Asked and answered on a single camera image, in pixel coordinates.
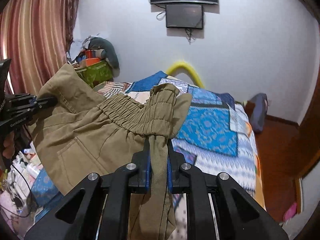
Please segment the person's left hand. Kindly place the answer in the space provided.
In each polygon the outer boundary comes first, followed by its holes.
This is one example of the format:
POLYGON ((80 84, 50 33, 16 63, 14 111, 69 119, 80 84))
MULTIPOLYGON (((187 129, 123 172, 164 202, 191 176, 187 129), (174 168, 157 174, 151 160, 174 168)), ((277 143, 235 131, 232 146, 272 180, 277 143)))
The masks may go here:
POLYGON ((15 153, 14 131, 6 135, 3 142, 3 157, 11 159, 15 153))

